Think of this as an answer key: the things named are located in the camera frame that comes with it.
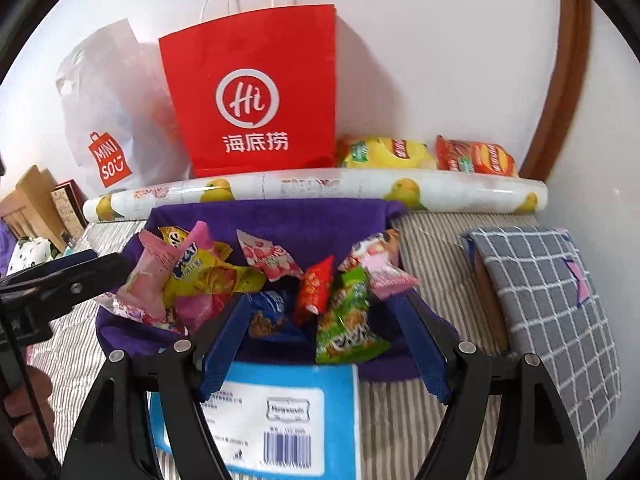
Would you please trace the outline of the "person's left hand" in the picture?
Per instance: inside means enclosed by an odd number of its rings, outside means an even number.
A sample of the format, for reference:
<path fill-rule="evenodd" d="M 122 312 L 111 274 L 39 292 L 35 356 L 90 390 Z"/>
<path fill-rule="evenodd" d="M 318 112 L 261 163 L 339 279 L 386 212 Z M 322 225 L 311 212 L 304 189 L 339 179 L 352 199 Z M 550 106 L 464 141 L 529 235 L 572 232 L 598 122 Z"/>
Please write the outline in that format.
<path fill-rule="evenodd" d="M 51 379 L 37 367 L 29 365 L 26 370 L 49 437 L 53 440 L 54 413 L 49 403 L 53 390 Z M 26 386 L 21 385 L 20 388 L 13 390 L 4 400 L 4 407 L 10 417 L 18 419 L 18 424 L 13 428 L 13 435 L 25 454 L 36 460 L 49 456 L 50 452 L 42 435 L 32 402 L 29 400 Z"/>

